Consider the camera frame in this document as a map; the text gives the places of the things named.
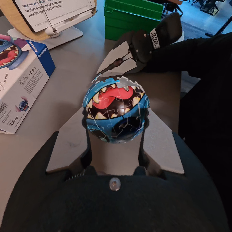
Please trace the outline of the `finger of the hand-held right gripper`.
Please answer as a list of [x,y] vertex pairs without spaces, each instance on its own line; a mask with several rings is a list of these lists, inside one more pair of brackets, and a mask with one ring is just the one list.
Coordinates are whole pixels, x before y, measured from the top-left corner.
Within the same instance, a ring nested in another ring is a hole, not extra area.
[[115,60],[121,59],[129,53],[129,45],[127,41],[124,41],[122,44],[118,45],[115,49],[112,49],[108,55],[105,57],[100,67],[97,70],[97,74],[103,73],[104,70],[110,65],[113,64]]
[[122,62],[120,66],[104,71],[103,74],[101,74],[101,77],[120,76],[135,67],[137,67],[135,60],[129,58],[126,61]]

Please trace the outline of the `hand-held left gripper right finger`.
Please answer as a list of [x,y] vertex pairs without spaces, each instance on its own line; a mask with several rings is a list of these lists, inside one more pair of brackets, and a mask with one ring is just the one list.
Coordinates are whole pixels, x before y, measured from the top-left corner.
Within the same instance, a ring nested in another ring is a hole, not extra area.
[[162,171],[184,174],[172,130],[151,110],[147,110],[140,151],[148,175]]

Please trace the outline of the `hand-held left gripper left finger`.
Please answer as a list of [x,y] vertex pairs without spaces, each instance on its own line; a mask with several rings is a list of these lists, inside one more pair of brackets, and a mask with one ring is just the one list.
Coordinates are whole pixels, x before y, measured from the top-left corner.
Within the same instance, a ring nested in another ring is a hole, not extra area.
[[46,172],[83,172],[91,161],[91,143],[81,108],[59,129]]

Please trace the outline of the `blue puzzle ball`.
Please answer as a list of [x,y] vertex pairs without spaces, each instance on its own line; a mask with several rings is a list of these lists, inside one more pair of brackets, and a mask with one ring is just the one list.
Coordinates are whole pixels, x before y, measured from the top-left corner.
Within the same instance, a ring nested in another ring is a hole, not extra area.
[[107,143],[125,143],[144,130],[149,99],[126,77],[94,81],[83,99],[83,126]]

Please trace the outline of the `person's right forearm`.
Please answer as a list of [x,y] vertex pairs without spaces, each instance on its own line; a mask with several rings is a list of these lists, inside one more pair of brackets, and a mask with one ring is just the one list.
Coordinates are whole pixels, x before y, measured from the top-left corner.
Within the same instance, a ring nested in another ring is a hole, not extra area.
[[232,32],[211,38],[187,39],[158,48],[142,69],[146,73],[187,71],[196,78],[232,77]]

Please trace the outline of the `white and blue puzzle box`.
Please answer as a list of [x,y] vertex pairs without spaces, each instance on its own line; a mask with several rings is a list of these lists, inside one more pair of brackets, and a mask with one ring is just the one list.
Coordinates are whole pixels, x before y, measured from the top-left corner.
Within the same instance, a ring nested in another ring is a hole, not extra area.
[[45,44],[0,35],[0,133],[15,134],[54,70]]

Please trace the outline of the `green plastic bin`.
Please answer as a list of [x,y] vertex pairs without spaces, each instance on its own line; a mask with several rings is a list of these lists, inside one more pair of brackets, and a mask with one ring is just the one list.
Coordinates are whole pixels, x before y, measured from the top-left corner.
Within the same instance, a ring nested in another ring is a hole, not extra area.
[[121,36],[139,30],[150,32],[160,20],[138,17],[135,19],[105,18],[105,39],[117,41]]
[[120,11],[149,19],[160,20],[164,6],[148,0],[105,0],[106,12]]

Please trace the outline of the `white instruction sheet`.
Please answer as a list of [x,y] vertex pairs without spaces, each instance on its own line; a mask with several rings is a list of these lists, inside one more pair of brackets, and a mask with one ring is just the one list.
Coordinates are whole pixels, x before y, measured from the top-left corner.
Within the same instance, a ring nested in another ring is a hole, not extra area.
[[97,6],[96,0],[13,0],[26,24],[39,32]]

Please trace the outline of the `wooden sign board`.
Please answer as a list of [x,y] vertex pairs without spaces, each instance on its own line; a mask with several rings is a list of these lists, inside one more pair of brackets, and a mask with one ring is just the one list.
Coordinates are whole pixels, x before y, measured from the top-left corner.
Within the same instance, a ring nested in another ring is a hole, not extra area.
[[0,9],[3,14],[6,16],[7,20],[10,24],[18,31],[21,32],[28,38],[34,39],[34,36],[41,36],[41,39],[45,39],[45,32],[43,29],[39,32],[33,32],[29,26],[26,24],[25,20],[21,16],[19,10],[15,6],[12,0],[1,0],[0,1]]

